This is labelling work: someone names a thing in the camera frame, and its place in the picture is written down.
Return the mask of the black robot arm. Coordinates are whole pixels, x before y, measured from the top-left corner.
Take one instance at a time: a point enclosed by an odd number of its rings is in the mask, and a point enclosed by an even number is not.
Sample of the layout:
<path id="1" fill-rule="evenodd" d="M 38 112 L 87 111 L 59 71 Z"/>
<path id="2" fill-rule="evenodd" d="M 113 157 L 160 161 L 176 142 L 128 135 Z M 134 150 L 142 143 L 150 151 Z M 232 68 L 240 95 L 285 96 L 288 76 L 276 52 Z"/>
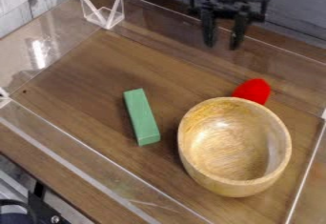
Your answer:
<path id="1" fill-rule="evenodd" d="M 202 21 L 204 43 L 213 48 L 217 39 L 217 20 L 233 20 L 230 50 L 241 47 L 249 26 L 266 20 L 271 0 L 189 0 L 189 13 Z"/>

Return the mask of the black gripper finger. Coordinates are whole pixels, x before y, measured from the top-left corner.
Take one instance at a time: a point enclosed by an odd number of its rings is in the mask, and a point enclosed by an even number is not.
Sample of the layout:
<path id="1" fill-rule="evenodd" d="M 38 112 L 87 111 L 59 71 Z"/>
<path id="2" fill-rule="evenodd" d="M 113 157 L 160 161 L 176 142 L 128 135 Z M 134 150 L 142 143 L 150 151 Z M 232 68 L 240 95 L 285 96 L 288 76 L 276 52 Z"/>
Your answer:
<path id="1" fill-rule="evenodd" d="M 202 9 L 204 42 L 213 48 L 216 44 L 216 18 L 213 10 Z"/>
<path id="2" fill-rule="evenodd" d="M 236 15 L 234 26 L 232 29 L 230 48 L 233 51 L 240 48 L 241 43 L 244 42 L 248 26 L 249 26 L 249 13 L 241 12 Z"/>

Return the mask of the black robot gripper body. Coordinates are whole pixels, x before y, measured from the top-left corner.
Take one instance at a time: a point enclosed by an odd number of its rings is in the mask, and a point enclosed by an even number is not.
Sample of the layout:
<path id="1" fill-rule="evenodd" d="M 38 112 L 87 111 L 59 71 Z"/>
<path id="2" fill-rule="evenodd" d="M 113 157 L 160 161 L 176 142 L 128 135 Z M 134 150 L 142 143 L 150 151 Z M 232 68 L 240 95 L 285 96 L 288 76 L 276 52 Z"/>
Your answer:
<path id="1" fill-rule="evenodd" d="M 189 13 L 197 18 L 208 12 L 214 18 L 234 19 L 245 13 L 249 22 L 264 22 L 271 0 L 189 0 Z"/>

